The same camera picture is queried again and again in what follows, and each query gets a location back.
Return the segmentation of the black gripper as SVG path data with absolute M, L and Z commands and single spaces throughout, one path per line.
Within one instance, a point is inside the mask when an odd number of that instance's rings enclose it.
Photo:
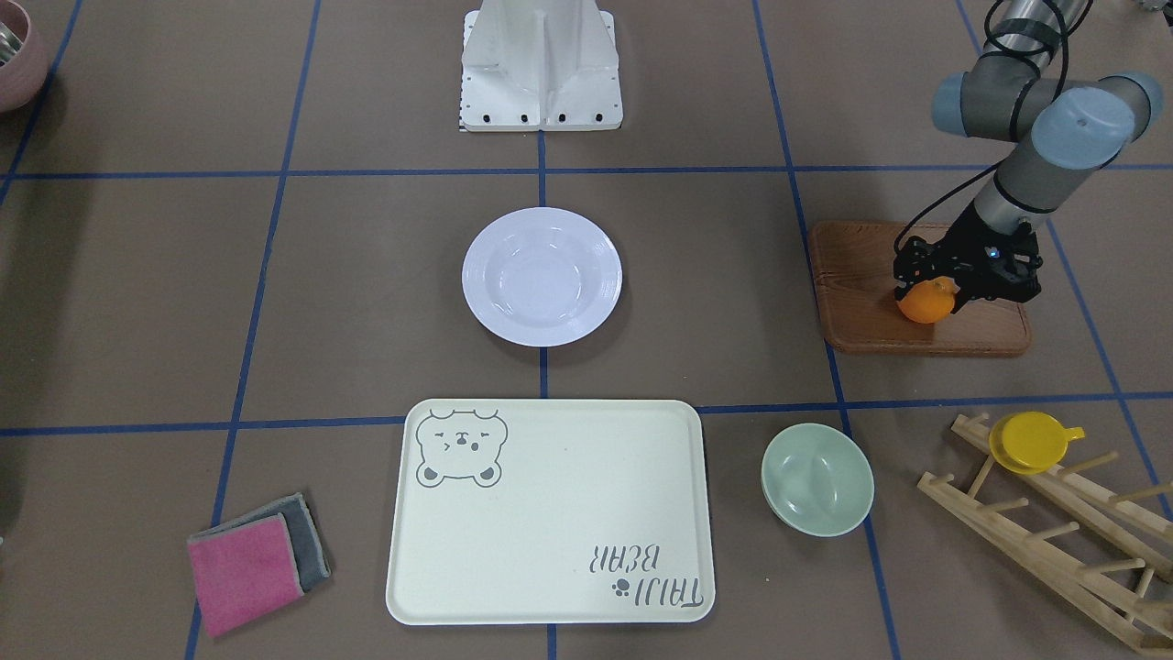
M 960 313 L 977 300 L 1029 302 L 1042 291 L 1037 272 L 1043 266 L 1037 234 L 1029 222 L 1019 223 L 1011 233 L 994 230 L 977 210 L 967 206 L 957 222 L 935 244 L 955 256 L 954 305 L 950 314 Z M 893 299 L 910 295 L 922 281 L 931 281 L 930 271 L 910 271 L 896 277 Z

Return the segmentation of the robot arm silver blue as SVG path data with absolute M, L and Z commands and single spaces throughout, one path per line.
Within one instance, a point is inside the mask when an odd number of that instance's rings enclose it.
M 935 91 L 938 130 L 1013 150 L 976 176 L 979 192 L 937 241 L 909 227 L 893 240 L 893 297 L 906 318 L 933 325 L 968 302 L 1038 295 L 1039 223 L 1160 118 L 1162 87 L 1146 72 L 1069 76 L 1069 41 L 1090 9 L 1090 1 L 997 1 L 971 70 Z

